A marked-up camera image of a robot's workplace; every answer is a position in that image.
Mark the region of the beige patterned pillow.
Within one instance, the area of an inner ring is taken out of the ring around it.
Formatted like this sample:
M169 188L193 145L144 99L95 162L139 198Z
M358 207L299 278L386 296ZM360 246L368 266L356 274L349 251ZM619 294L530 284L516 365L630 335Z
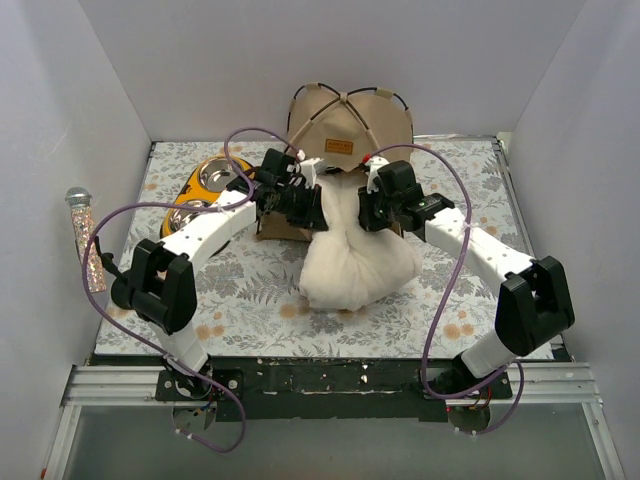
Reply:
M314 309L358 310L422 270L421 257L399 234L360 226L358 189L365 184L359 174L317 178L328 229L313 234L299 279L299 291Z

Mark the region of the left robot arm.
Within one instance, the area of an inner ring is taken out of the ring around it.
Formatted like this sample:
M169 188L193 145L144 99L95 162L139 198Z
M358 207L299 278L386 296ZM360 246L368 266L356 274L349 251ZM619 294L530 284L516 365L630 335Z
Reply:
M233 236L271 212L300 228L323 225L316 178L325 169L319 157L269 149L252 174L239 172L213 204L196 208L196 217L175 233L158 242L140 241L130 268L115 272L112 301L150 324L188 398L203 399L213 386L204 369L209 356L192 325L198 271Z

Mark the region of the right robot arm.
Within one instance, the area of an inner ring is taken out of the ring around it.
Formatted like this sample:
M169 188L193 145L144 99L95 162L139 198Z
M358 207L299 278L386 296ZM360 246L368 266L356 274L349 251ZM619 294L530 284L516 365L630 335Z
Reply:
M358 191L362 226L378 230L396 223L425 243L461 255L457 268L470 269L497 297L493 329L429 380L429 393L475 397L500 368L574 324L565 270L557 259L535 259L472 225L451 200L425 194L406 161L368 156L361 168L367 175Z

